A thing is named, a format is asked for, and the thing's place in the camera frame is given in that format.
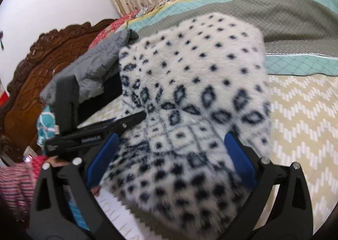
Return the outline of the red striped sleeve forearm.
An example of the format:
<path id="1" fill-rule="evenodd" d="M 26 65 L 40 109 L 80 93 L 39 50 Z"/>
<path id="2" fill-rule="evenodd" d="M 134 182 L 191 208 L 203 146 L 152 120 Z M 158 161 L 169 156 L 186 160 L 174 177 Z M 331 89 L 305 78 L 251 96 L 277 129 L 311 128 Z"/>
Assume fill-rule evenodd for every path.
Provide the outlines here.
<path id="1" fill-rule="evenodd" d="M 28 219 L 35 184 L 46 160 L 46 156 L 37 156 L 28 163 L 1 167 L 1 198 L 17 220 Z"/>

